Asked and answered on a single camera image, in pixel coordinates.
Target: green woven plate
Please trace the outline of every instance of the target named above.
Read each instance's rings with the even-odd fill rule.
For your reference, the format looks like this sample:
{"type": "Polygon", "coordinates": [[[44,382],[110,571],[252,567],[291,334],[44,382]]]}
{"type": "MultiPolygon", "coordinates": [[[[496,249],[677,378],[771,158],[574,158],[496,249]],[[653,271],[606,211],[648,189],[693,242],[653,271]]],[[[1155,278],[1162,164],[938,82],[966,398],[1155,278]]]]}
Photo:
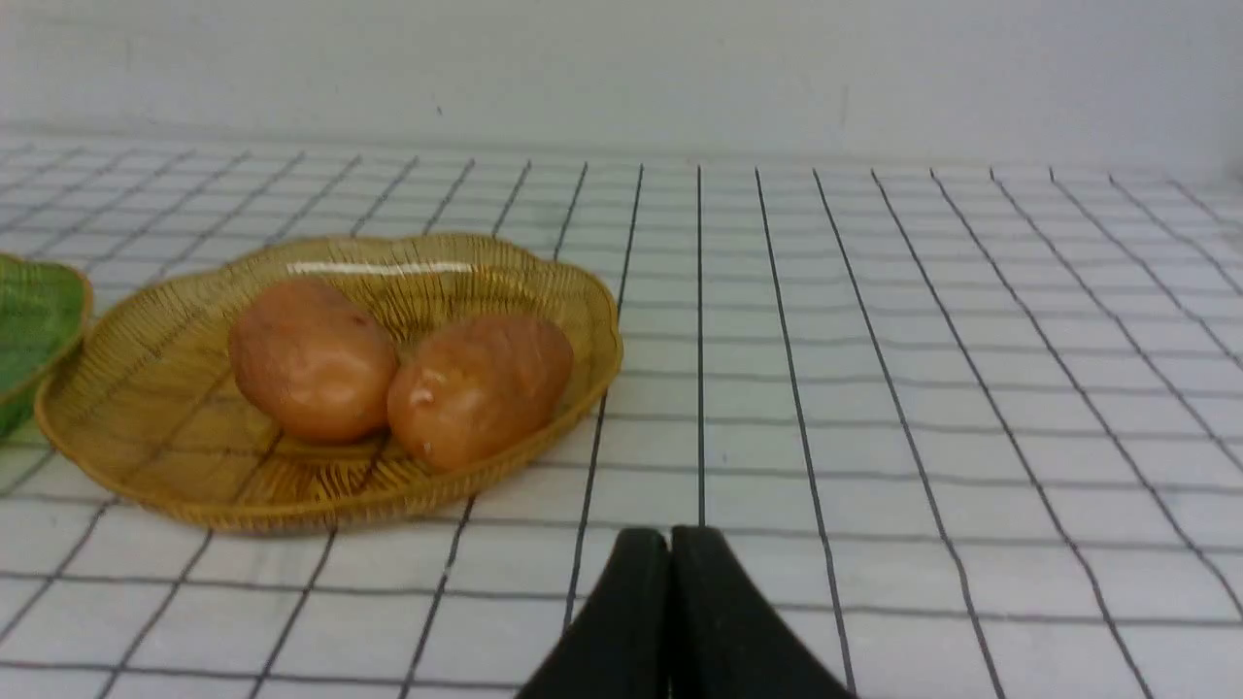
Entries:
{"type": "Polygon", "coordinates": [[[0,437],[26,422],[40,381],[77,348],[91,303],[73,267],[0,254],[0,437]]]}

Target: table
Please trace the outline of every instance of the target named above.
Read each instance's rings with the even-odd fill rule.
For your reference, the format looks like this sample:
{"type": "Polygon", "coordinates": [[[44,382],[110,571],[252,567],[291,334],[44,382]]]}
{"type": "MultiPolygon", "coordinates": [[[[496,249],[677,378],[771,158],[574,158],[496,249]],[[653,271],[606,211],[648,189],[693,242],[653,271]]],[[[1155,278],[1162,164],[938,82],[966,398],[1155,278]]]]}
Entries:
{"type": "Polygon", "coordinates": [[[101,311],[298,236],[496,231],[624,371],[426,520],[214,536],[0,447],[6,698],[511,697],[617,531],[722,529],[869,699],[1243,687],[1243,185],[1154,172],[0,139],[0,250],[101,311]]]}

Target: white wall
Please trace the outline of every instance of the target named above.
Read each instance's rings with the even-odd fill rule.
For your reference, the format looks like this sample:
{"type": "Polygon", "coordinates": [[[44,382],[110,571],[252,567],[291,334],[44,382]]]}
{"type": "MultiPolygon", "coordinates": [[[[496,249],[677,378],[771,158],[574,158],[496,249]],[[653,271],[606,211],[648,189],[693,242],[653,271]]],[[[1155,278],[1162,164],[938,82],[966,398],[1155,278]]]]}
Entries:
{"type": "Polygon", "coordinates": [[[0,123],[1243,160],[1241,0],[0,0],[0,123]]]}

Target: potato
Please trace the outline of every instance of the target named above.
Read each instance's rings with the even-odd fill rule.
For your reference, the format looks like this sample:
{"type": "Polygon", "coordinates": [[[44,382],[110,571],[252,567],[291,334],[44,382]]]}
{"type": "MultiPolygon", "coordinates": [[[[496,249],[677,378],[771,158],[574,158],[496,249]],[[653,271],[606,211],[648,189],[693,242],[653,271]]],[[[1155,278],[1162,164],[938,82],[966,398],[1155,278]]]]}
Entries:
{"type": "Polygon", "coordinates": [[[480,316],[431,333],[388,396],[393,435],[438,470],[485,459],[548,423],[574,366],[556,325],[480,316]]]}
{"type": "Polygon", "coordinates": [[[388,422],[393,340],[321,279],[265,289],[234,323],[229,358],[241,394],[298,439],[347,443],[388,422]]]}

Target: basket rim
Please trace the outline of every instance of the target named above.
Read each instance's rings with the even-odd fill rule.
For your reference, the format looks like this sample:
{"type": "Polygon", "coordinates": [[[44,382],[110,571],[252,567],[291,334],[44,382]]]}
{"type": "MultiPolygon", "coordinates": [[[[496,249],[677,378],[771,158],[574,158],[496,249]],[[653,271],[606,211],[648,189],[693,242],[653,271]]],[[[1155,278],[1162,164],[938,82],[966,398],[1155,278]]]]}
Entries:
{"type": "Polygon", "coordinates": [[[82,274],[82,270],[61,262],[26,260],[25,257],[19,257],[17,255],[10,255],[7,252],[0,252],[0,262],[14,262],[29,267],[65,270],[70,272],[71,277],[77,279],[82,287],[82,308],[78,313],[77,327],[75,328],[73,335],[65,338],[60,347],[56,348],[56,352],[48,354],[47,358],[44,359],[44,363],[39,364],[39,367],[26,376],[26,378],[19,381],[7,389],[0,391],[0,405],[9,405],[14,400],[20,399],[21,396],[32,387],[41,387],[44,379],[50,377],[61,362],[77,350],[78,345],[83,341],[88,332],[87,326],[91,325],[91,313],[94,311],[94,286],[91,284],[91,280],[82,274]]]}
{"type": "MultiPolygon", "coordinates": [[[[445,233],[435,233],[429,235],[416,235],[405,238],[374,238],[374,236],[346,238],[341,235],[326,235],[326,236],[305,238],[290,243],[283,243],[272,248],[257,250],[255,252],[239,257],[232,262],[225,264],[224,266],[218,267],[215,270],[205,270],[201,272],[162,280],[159,282],[147,285],[139,289],[138,291],[135,291],[134,294],[132,294],[131,296],[122,300],[112,308],[109,308],[103,315],[103,317],[101,317],[99,321],[94,323],[93,327],[89,328],[89,332],[86,333],[86,337],[83,340],[83,350],[86,348],[86,343],[89,342],[91,335],[93,335],[101,327],[106,327],[109,323],[117,322],[117,318],[126,312],[126,308],[131,303],[135,302],[137,299],[139,299],[140,296],[157,292],[160,289],[173,285],[183,285],[195,281],[198,282],[209,281],[211,280],[211,277],[226,275],[239,266],[244,266],[246,264],[254,262],[257,259],[268,256],[275,250],[288,250],[303,246],[312,248],[317,245],[322,246],[324,243],[332,243],[338,240],[358,241],[364,245],[393,246],[393,245],[399,245],[401,243],[406,244],[415,243],[418,240],[465,239],[465,238],[487,240],[488,244],[495,244],[497,246],[508,248],[513,251],[521,252],[521,255],[528,261],[531,261],[533,266],[566,267],[573,270],[583,279],[585,284],[594,286],[597,290],[599,290],[604,296],[604,299],[608,300],[609,338],[612,340],[612,348],[614,356],[614,361],[608,367],[605,367],[605,373],[602,374],[602,377],[598,381],[590,384],[590,387],[588,387],[583,397],[579,398],[572,405],[569,405],[569,408],[566,409],[559,417],[557,417],[548,424],[543,425],[538,432],[527,435],[517,444],[513,444],[508,449],[493,454],[487,459],[477,461],[465,469],[457,469],[445,474],[434,474],[428,480],[421,481],[416,486],[409,486],[398,490],[367,493],[367,494],[351,495],[348,498],[337,498],[324,501],[290,502],[281,505],[230,505],[221,502],[195,502],[193,500],[155,498],[142,489],[135,489],[128,485],[114,483],[108,475],[101,473],[99,469],[94,468],[91,464],[91,460],[85,458],[85,455],[80,450],[76,450],[72,447],[70,447],[67,444],[67,440],[62,435],[60,435],[55,429],[51,428],[50,418],[47,415],[48,391],[50,387],[52,386],[51,381],[45,381],[42,384],[40,384],[39,392],[35,397],[35,419],[39,424],[39,428],[44,433],[44,435],[47,437],[47,440],[51,443],[52,447],[55,447],[57,450],[65,454],[65,456],[67,456],[71,461],[73,461],[83,473],[86,473],[88,476],[91,476],[92,480],[94,480],[103,488],[111,490],[112,493],[122,498],[138,502],[139,505],[155,507],[167,514],[175,512],[174,516],[177,519],[184,521],[195,521],[200,524],[206,524],[210,527],[220,526],[219,522],[226,519],[227,520],[244,520],[244,519],[308,520],[308,519],[322,517],[326,515],[328,516],[341,515],[363,507],[372,507],[375,505],[399,505],[409,501],[409,499],[414,495],[419,495],[421,493],[426,493],[436,488],[445,488],[454,483],[465,481],[480,474],[487,473],[497,468],[498,465],[506,463],[513,454],[523,450],[528,443],[538,439],[541,435],[551,432],[558,432],[561,429],[567,429],[573,423],[580,420],[583,415],[589,413],[592,405],[595,404],[604,396],[605,391],[608,391],[609,384],[620,372],[625,352],[624,343],[622,341],[620,328],[618,326],[619,311],[618,311],[617,299],[613,296],[613,292],[609,291],[609,289],[594,274],[571,262],[562,262],[559,260],[556,261],[543,260],[533,255],[531,251],[503,239],[496,239],[488,235],[469,233],[469,231],[445,231],[445,233]]],[[[247,527],[247,529],[257,529],[257,527],[247,527]]]]}

